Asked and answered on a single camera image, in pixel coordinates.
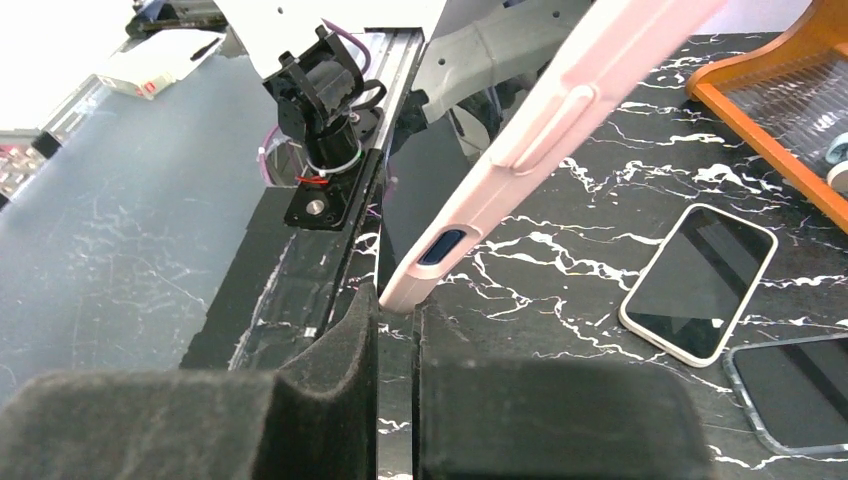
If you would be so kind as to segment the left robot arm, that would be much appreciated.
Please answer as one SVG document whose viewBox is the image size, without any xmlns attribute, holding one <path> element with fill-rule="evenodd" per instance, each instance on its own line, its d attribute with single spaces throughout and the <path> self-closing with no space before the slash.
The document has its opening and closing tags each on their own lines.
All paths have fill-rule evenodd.
<svg viewBox="0 0 848 480">
<path fill-rule="evenodd" d="M 406 33 L 422 60 L 399 103 L 404 131 L 454 109 L 495 135 L 499 92 L 539 71 L 588 10 L 586 1 L 221 1 L 217 5 L 277 105 L 290 159 L 306 176 L 288 226 L 339 230 L 381 142 L 387 86 L 367 73 L 360 33 Z"/>
</svg>

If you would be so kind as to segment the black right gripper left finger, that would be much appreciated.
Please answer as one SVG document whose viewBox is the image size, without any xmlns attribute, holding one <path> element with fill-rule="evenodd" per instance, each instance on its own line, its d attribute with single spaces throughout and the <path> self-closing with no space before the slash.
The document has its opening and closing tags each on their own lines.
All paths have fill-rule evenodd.
<svg viewBox="0 0 848 480">
<path fill-rule="evenodd" d="M 5 479 L 373 479 L 379 308 L 278 370 L 58 372 L 1 413 Z"/>
</svg>

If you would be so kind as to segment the black smartphone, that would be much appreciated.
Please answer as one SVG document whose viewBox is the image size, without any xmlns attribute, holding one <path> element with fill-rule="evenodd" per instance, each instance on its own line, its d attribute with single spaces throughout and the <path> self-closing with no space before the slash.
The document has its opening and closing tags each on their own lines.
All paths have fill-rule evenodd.
<svg viewBox="0 0 848 480">
<path fill-rule="evenodd" d="M 389 156 L 387 185 L 381 202 L 376 271 L 379 288 L 388 284 L 399 262 L 470 168 L 450 114 L 410 135 Z"/>
</svg>

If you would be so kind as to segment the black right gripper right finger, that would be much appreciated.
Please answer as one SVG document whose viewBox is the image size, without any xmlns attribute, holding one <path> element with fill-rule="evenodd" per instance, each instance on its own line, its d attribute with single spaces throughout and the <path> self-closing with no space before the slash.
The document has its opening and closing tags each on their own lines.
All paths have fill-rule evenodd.
<svg viewBox="0 0 848 480">
<path fill-rule="evenodd" d="M 441 306 L 412 312 L 417 479 L 712 479 L 695 407 L 651 365 L 479 352 Z"/>
</svg>

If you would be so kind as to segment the clear phone case with phone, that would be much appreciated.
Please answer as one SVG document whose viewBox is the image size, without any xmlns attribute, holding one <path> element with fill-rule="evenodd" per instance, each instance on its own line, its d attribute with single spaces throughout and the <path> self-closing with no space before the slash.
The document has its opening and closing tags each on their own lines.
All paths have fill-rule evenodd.
<svg viewBox="0 0 848 480">
<path fill-rule="evenodd" d="M 732 348 L 722 365 L 760 442 L 777 454 L 847 453 L 847 336 Z"/>
</svg>

